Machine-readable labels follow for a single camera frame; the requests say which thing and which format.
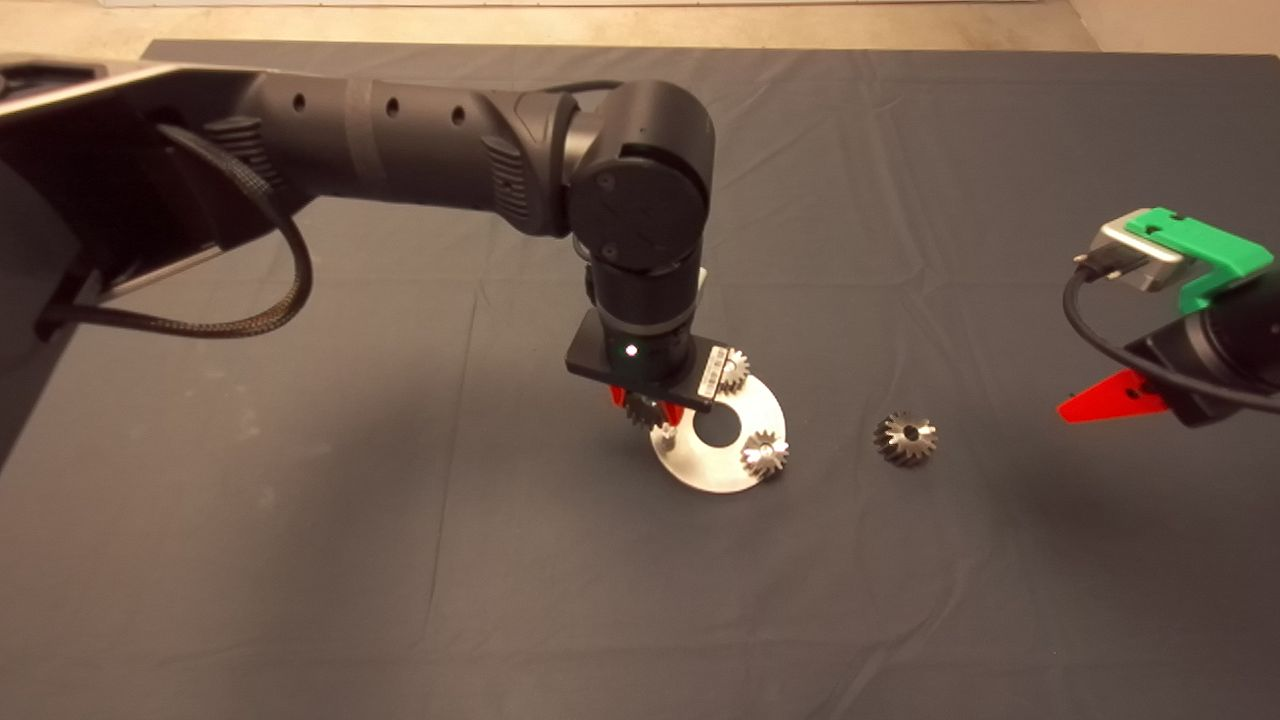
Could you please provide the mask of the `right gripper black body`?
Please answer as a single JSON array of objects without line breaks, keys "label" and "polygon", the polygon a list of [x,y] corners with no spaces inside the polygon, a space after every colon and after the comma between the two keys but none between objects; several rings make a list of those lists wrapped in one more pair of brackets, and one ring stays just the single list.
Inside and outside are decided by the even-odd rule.
[{"label": "right gripper black body", "polygon": [[[1271,398],[1277,396],[1277,337],[1236,337],[1215,322],[1171,322],[1142,336],[1125,350],[1164,370],[1204,383]],[[1193,393],[1142,372],[1187,427],[1206,427],[1225,420],[1243,406]]]}]

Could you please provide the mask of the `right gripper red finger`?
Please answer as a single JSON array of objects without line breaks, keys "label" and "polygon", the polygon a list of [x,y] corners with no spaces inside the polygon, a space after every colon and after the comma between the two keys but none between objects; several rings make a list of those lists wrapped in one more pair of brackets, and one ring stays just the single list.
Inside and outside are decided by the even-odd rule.
[{"label": "right gripper red finger", "polygon": [[1070,395],[1059,405],[1069,424],[1147,416],[1169,411],[1165,397],[1135,370],[1120,370]]}]

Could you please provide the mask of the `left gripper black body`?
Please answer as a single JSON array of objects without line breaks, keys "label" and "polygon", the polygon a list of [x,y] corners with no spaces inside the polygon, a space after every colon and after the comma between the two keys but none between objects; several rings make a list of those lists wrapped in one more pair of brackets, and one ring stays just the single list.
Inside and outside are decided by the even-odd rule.
[{"label": "left gripper black body", "polygon": [[586,313],[564,355],[575,375],[625,393],[690,407],[712,409],[728,346],[690,332],[685,323],[657,334],[636,334]]}]

